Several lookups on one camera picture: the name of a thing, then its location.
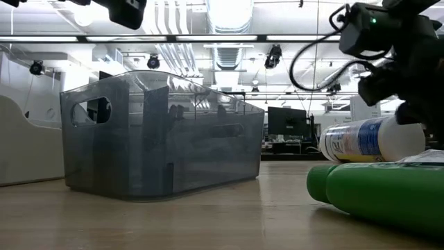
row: green cap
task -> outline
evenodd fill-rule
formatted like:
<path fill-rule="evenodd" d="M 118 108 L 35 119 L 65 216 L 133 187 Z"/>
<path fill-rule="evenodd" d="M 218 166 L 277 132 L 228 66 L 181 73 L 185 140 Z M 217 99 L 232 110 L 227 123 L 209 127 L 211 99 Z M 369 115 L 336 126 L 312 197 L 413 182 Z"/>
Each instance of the green cap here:
<path fill-rule="evenodd" d="M 307 190 L 310 196 L 320 202 L 330 204 L 327 197 L 327 177 L 335 166 L 313 167 L 307 175 Z"/>

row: translucent plastic bin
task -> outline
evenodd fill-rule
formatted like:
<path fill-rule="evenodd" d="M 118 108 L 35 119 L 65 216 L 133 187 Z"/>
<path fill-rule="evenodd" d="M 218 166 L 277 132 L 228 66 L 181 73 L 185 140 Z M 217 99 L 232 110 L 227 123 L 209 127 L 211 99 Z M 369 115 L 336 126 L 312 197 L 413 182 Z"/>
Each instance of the translucent plastic bin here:
<path fill-rule="evenodd" d="M 164 72 L 60 94 L 66 185 L 130 200 L 255 178 L 264 111 Z"/>

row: bin handle cutout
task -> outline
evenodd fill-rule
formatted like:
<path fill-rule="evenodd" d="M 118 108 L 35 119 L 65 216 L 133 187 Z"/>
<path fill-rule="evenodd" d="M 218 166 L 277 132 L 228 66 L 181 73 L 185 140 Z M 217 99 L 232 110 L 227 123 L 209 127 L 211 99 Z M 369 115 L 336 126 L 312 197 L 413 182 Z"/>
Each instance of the bin handle cutout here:
<path fill-rule="evenodd" d="M 74 126 L 89 126 L 106 123 L 112 113 L 111 102 L 106 97 L 90 99 L 74 105 L 71 122 Z"/>

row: blue label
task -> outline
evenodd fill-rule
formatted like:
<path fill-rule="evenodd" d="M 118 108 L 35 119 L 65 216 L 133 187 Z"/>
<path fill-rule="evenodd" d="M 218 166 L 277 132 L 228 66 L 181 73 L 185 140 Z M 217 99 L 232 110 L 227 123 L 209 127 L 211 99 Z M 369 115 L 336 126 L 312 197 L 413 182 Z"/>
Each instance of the blue label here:
<path fill-rule="evenodd" d="M 377 142 L 377 134 L 384 119 L 370 119 L 365 121 L 358 134 L 359 150 L 363 156 L 380 156 L 381 151 Z"/>

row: wooden table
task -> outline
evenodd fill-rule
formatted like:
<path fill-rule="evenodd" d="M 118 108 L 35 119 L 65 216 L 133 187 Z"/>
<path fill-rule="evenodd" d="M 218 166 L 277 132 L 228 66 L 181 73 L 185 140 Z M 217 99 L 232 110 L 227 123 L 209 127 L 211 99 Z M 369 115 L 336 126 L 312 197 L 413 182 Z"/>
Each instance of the wooden table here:
<path fill-rule="evenodd" d="M 438 249 L 311 199 L 308 170 L 263 162 L 256 181 L 157 203 L 73 192 L 63 181 L 0 188 L 0 250 Z"/>

